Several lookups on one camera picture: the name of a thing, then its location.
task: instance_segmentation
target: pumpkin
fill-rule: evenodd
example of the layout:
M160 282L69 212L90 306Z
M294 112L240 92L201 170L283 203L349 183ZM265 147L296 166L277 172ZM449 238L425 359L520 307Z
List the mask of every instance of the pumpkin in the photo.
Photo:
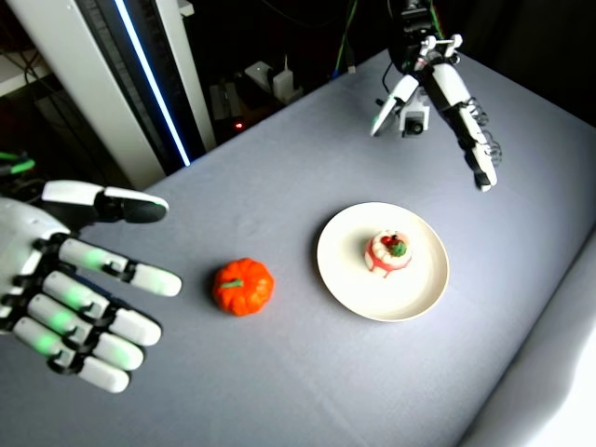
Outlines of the pumpkin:
M271 299L274 284L263 264L244 258L217 273L213 294L222 310L241 317L261 310Z

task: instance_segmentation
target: orange pumpkin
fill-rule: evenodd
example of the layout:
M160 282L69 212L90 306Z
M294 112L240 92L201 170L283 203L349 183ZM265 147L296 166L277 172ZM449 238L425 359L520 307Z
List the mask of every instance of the orange pumpkin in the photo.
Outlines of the orange pumpkin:
M238 317L258 312L271 299L275 281L267 268L251 258L232 261L215 278L215 301Z

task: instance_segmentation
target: plate rim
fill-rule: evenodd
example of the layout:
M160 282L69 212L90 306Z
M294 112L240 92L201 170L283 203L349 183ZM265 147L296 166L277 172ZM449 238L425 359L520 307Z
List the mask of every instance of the plate rim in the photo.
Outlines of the plate rim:
M321 268L320 268L320 246L321 246L321 240L325 234L325 232L327 231L329 225L338 217L340 216L342 213L344 213L347 210L351 210L355 207L360 207L360 206L364 206L364 205L383 205L383 206L389 206L389 207L393 207L393 208L398 208L400 210L404 210L406 212L409 212L410 214L412 214L413 216L415 216L420 222L422 222L422 224L424 224L434 235L434 237L438 240L439 245L442 249L442 252L445 255L445 264L446 264L446 275L445 275L445 283L443 284L439 296L437 297L437 299L432 303L432 305L430 305L429 307L427 307L425 310L423 310L422 312L413 315L411 317L406 317L406 318L376 318L376 317L371 317L368 315L364 315L360 312L357 312L356 310L354 310L353 308L349 307L346 303L344 303L344 301L342 301L341 299L339 299L337 296L335 296L335 294L332 292L331 288L329 287L329 284L327 283L327 281L325 280L325 277L323 276L323 273L321 272ZM338 211L333 217L331 217L331 219L325 224L325 226L323 227L323 230L320 232L320 234L318 235L318 241L317 241L317 268L318 268L318 273L321 277L321 279L323 280L323 283L325 284L325 287L327 288L327 291L331 294L331 296L337 300L338 303L340 303L343 307L345 307L347 310L349 310L350 312L359 315L361 317L367 318L367 319L371 319L373 321L381 321L384 323L399 323L402 321L410 321L412 319L415 318L419 318L422 317L424 314L426 314L427 312L429 312L430 310L432 310L441 300L441 298L443 297L443 295L445 294L445 291L447 290L447 286L449 285L449 279L451 277L451 265L449 262L449 254L447 253L447 249L445 248L445 245L443 244L443 241L440 239L439 235L437 234L437 232L435 231L435 229L427 222L425 221L422 217L420 217L418 214L416 214L415 212L408 210L406 208L403 208L399 205L395 205L393 203L386 203L386 202L361 202L361 203L357 203L355 205L350 205L349 207L344 208L343 210Z

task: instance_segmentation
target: cupcake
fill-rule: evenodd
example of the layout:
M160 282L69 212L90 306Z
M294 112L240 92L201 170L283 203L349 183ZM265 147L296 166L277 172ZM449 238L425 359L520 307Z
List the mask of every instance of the cupcake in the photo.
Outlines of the cupcake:
M382 231L366 244L364 262L371 272L383 278L401 270L412 260L410 239L399 231Z

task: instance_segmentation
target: plate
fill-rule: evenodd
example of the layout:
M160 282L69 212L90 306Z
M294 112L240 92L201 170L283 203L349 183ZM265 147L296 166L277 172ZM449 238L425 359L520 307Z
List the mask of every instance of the plate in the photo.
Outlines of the plate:
M412 243L410 264L388 278L371 273L364 263L367 241L383 230L401 231ZM337 301L378 321L421 316L449 281L447 251L437 233L413 212L388 203L361 203L336 214L320 235L317 261Z

